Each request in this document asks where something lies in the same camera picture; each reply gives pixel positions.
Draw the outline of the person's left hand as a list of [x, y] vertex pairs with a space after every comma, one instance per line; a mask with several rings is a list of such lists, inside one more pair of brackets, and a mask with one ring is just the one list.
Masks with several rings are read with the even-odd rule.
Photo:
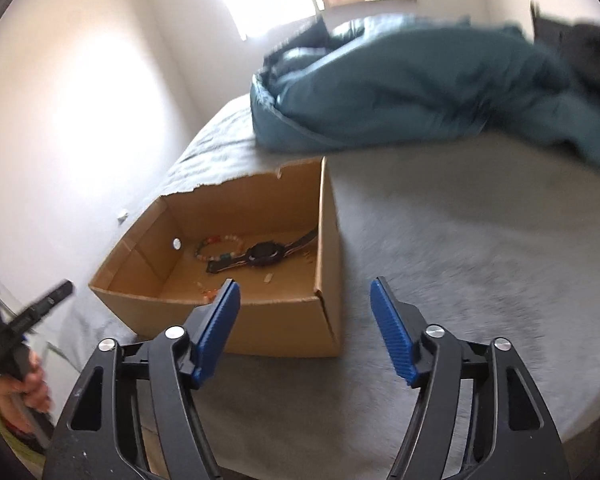
[[33, 351], [29, 352], [29, 364], [29, 373], [23, 380], [8, 375], [0, 376], [0, 416], [8, 429], [15, 429], [17, 434], [27, 436], [33, 434], [33, 427], [15, 400], [42, 414], [48, 413], [52, 405], [41, 359]]

